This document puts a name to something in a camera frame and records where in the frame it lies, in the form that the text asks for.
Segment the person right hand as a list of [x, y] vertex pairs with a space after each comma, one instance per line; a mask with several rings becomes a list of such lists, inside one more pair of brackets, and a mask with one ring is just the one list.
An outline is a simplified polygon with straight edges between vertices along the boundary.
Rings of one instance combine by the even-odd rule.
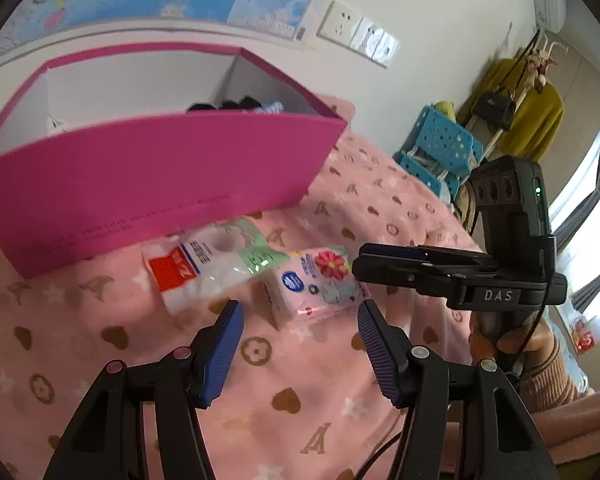
[[544, 318], [539, 320], [535, 328], [531, 324], [524, 324], [504, 334], [494, 344], [483, 335], [476, 312], [470, 317], [468, 342], [471, 359], [475, 364], [486, 359], [494, 360], [498, 351], [516, 356], [522, 350], [520, 359], [524, 372], [543, 365], [556, 346], [555, 336]]

